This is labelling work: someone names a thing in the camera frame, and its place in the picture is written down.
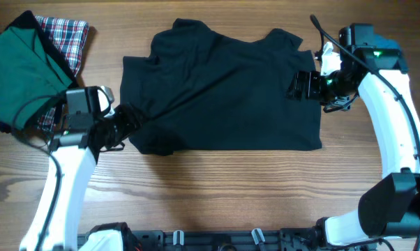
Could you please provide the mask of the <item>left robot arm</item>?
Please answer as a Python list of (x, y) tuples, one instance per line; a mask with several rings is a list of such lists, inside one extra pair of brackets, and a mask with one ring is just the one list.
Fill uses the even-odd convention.
[(124, 140), (142, 126), (142, 114), (130, 105), (113, 107), (106, 86), (67, 90), (67, 125), (45, 150), (47, 179), (21, 250), (79, 250), (77, 235), (88, 183), (101, 153), (122, 151)]

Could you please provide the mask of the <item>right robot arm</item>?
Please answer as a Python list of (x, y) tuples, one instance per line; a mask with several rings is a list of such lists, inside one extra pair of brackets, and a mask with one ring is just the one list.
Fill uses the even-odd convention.
[(312, 248), (348, 250), (392, 238), (413, 238), (420, 249), (420, 120), (410, 93), (402, 51), (377, 42), (371, 24), (342, 28), (338, 38), (320, 31), (318, 71), (297, 73), (287, 92), (315, 100), (324, 112), (363, 100), (379, 145), (382, 179), (351, 212), (322, 218)]

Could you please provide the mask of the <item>black shirt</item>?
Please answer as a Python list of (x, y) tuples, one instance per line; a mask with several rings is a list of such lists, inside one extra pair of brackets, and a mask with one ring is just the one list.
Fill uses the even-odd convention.
[(130, 142), (155, 155), (320, 149), (319, 103), (291, 97), (293, 77), (315, 69), (301, 42), (282, 29), (244, 42), (175, 20), (149, 56), (123, 58), (120, 101), (147, 118)]

